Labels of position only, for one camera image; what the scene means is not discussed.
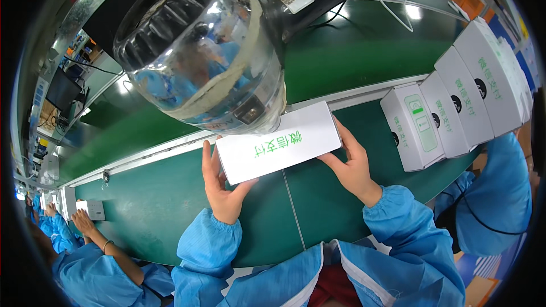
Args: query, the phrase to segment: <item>worker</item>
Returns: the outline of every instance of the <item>worker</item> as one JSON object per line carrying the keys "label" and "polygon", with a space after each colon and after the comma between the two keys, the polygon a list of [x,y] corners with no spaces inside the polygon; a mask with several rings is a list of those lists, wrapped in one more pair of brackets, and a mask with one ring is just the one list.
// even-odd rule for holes
{"label": "worker", "polygon": [[57,211],[55,204],[49,203],[45,207],[44,214],[51,218],[53,233],[51,234],[51,244],[57,254],[65,250],[71,254],[79,247],[85,244],[82,237],[76,235],[70,230],[65,219]]}
{"label": "worker", "polygon": [[31,222],[31,235],[55,283],[80,306],[160,307],[174,290],[169,271],[150,263],[142,268],[108,240],[83,210],[72,215],[74,225],[91,242],[72,254],[57,254],[50,239]]}
{"label": "worker", "polygon": [[498,255],[529,225],[532,211],[527,162],[518,139],[508,133],[487,143],[479,177],[464,172],[436,197],[437,227],[452,235],[453,252]]}
{"label": "worker", "polygon": [[365,149],[336,123],[348,161],[332,153],[318,158],[364,203],[363,223],[377,241],[392,247],[390,255],[337,239],[321,242],[236,279],[223,297],[241,243],[242,201],[258,180],[226,190],[218,151],[211,156],[205,141],[202,174],[211,208],[203,209],[180,238],[176,254],[182,262],[171,272],[175,306],[463,305],[465,286],[455,268],[449,233],[434,226],[432,210],[407,188],[372,181]]}
{"label": "worker", "polygon": [[27,194],[25,203],[27,218],[30,218],[45,235],[51,237],[53,235],[53,224],[51,218],[46,216],[44,210],[40,207],[40,196],[36,194],[34,199],[31,199]]}

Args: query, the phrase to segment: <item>elastic cuff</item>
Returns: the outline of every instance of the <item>elastic cuff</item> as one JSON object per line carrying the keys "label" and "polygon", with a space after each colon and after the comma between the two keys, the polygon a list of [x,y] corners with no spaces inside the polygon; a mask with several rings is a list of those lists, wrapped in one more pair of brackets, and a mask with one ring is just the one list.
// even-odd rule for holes
{"label": "elastic cuff", "polygon": [[207,213],[209,215],[209,218],[210,218],[210,222],[212,224],[212,226],[217,229],[217,230],[221,230],[221,231],[229,231],[229,232],[233,232],[235,231],[236,229],[239,229],[241,228],[241,222],[239,222],[239,219],[237,218],[237,221],[235,222],[235,224],[227,224],[227,223],[224,223],[224,222],[221,222],[219,220],[216,219],[216,217],[214,216],[214,214],[212,213],[212,209],[207,209]]}
{"label": "elastic cuff", "polygon": [[414,199],[413,194],[405,186],[391,185],[384,187],[380,185],[380,187],[383,190],[383,194],[377,204],[371,208],[364,206],[362,209],[365,219],[383,219],[387,215],[397,211],[406,201]]}

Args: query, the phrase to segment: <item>white box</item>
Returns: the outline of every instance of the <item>white box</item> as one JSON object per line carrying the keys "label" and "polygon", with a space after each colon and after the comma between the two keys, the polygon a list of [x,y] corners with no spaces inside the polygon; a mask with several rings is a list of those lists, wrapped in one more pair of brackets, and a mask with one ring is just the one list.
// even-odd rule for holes
{"label": "white box", "polygon": [[92,221],[104,221],[104,207],[101,201],[79,201],[76,202],[76,209],[83,209]]}
{"label": "white box", "polygon": [[522,105],[518,104],[515,84],[502,67],[504,57],[497,38],[480,19],[471,21],[453,45],[481,87],[493,132],[498,137],[522,126]]}
{"label": "white box", "polygon": [[257,178],[312,159],[342,145],[325,101],[281,116],[266,135],[229,135],[216,140],[229,184]]}
{"label": "white box", "polygon": [[525,123],[531,119],[533,110],[533,95],[529,89],[527,77],[519,64],[518,59],[515,57],[514,51],[512,51],[510,44],[508,44],[505,38],[499,38],[499,46],[501,48],[501,53],[506,57],[506,62],[509,64],[509,71],[513,72],[514,78],[518,84],[524,106],[525,117],[523,122]]}
{"label": "white box", "polygon": [[392,88],[380,104],[404,171],[427,168],[445,157],[438,129],[415,82]]}
{"label": "white box", "polygon": [[53,194],[43,193],[40,196],[40,207],[45,210],[46,206],[53,201]]}
{"label": "white box", "polygon": [[438,128],[446,158],[455,158],[470,152],[472,146],[466,140],[457,110],[438,73],[433,71],[419,88]]}
{"label": "white box", "polygon": [[59,190],[59,196],[62,205],[61,215],[66,221],[71,221],[72,215],[76,213],[76,191],[70,186],[63,186]]}
{"label": "white box", "polygon": [[457,50],[450,47],[434,64],[456,106],[469,146],[476,146],[495,137],[488,111],[481,99],[479,85],[468,71]]}

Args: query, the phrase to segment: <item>black sticker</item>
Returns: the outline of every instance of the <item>black sticker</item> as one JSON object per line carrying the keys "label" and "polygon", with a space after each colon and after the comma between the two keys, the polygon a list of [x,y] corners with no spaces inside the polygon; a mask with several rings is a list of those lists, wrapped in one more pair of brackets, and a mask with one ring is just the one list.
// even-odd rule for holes
{"label": "black sticker", "polygon": [[434,122],[436,122],[436,128],[440,128],[440,118],[436,113],[433,113]]}
{"label": "black sticker", "polygon": [[474,82],[476,82],[476,86],[478,87],[481,99],[485,99],[485,97],[487,96],[487,88],[485,87],[485,83],[483,83],[483,81],[479,78],[475,78]]}
{"label": "black sticker", "polygon": [[459,114],[462,109],[461,100],[455,95],[451,96],[451,100],[453,101],[453,106],[455,106],[455,109],[457,109],[457,114]]}
{"label": "black sticker", "polygon": [[392,133],[392,137],[394,138],[394,142],[396,143],[396,147],[398,147],[398,135],[396,135],[396,133],[394,132],[391,132]]}

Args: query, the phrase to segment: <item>bracelet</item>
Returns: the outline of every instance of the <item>bracelet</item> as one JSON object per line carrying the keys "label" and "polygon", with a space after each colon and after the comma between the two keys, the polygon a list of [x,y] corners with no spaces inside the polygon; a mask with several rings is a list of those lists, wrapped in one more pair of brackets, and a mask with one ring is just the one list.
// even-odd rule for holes
{"label": "bracelet", "polygon": [[113,244],[113,241],[111,239],[107,240],[106,243],[104,243],[104,246],[103,246],[103,252],[104,252],[104,249],[106,249],[106,246],[108,245],[108,243],[112,243]]}

